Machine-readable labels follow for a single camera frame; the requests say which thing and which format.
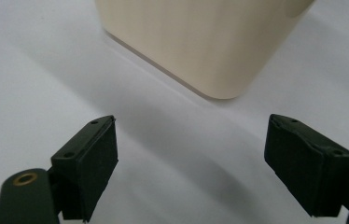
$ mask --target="mounting hole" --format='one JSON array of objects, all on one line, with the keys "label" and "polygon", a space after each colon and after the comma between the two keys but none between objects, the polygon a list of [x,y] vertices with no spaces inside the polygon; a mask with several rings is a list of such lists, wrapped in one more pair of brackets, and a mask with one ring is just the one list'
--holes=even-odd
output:
[{"label": "mounting hole", "polygon": [[65,158],[71,158],[71,157],[73,157],[75,155],[75,153],[74,152],[66,152],[66,153],[64,153],[64,157]]},{"label": "mounting hole", "polygon": [[341,156],[343,153],[339,150],[334,150],[332,153],[334,153],[335,155],[339,155]]},{"label": "mounting hole", "polygon": [[15,186],[24,186],[34,182],[37,179],[36,173],[26,173],[23,175],[17,176],[12,183]]}]

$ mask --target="cream-colored block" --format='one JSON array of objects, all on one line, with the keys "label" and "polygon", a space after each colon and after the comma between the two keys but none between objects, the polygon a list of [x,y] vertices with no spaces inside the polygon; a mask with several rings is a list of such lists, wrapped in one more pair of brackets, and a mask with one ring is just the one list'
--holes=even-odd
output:
[{"label": "cream-colored block", "polygon": [[111,35],[210,97],[242,93],[314,0],[96,0]]}]

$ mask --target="brass insert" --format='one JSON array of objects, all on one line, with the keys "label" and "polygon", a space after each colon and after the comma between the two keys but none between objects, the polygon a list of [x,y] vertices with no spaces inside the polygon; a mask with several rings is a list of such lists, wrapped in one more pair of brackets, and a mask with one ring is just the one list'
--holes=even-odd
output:
[{"label": "brass insert", "polygon": [[13,185],[15,186],[28,185],[34,182],[36,179],[37,179],[36,173],[26,173],[26,174],[17,176],[17,178],[14,179]]}]

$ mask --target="screw hole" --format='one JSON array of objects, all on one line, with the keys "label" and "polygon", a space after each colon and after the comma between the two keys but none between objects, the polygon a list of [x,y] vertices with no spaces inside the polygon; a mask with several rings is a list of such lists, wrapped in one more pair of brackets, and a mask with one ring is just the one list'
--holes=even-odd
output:
[{"label": "screw hole", "polygon": [[70,157],[73,157],[74,155],[75,155],[74,152],[66,152],[66,153],[64,153],[64,157],[65,158],[70,158]]},{"label": "screw hole", "polygon": [[15,186],[23,186],[32,183],[37,179],[36,173],[28,173],[24,175],[19,175],[14,179],[13,185]]}]

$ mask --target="white surface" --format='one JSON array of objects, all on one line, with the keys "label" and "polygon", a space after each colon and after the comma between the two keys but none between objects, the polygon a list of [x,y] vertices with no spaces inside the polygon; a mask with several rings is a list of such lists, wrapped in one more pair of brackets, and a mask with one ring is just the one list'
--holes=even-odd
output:
[{"label": "white surface", "polygon": [[344,223],[309,218],[264,162],[271,113],[349,148],[349,1],[317,1],[231,101],[110,39],[92,1],[0,1],[0,185],[113,114],[119,164],[91,223]]}]

